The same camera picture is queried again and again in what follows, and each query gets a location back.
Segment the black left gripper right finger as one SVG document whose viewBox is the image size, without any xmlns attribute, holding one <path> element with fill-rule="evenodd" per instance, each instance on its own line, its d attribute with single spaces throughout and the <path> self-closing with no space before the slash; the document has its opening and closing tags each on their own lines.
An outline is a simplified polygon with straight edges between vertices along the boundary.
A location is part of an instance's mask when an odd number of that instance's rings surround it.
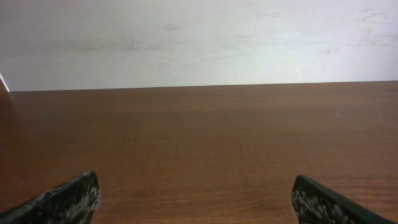
<svg viewBox="0 0 398 224">
<path fill-rule="evenodd" d="M 295 179 L 292 206 L 300 224 L 395 224 L 306 175 Z"/>
</svg>

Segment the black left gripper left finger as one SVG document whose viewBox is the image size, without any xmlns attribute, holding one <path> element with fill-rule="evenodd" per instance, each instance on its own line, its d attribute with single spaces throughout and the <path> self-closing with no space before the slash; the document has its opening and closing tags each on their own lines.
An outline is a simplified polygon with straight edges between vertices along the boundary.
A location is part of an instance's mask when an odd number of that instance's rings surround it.
<svg viewBox="0 0 398 224">
<path fill-rule="evenodd" d="M 90 223 L 100 205 L 97 175 L 87 171 L 1 213 L 1 224 Z"/>
</svg>

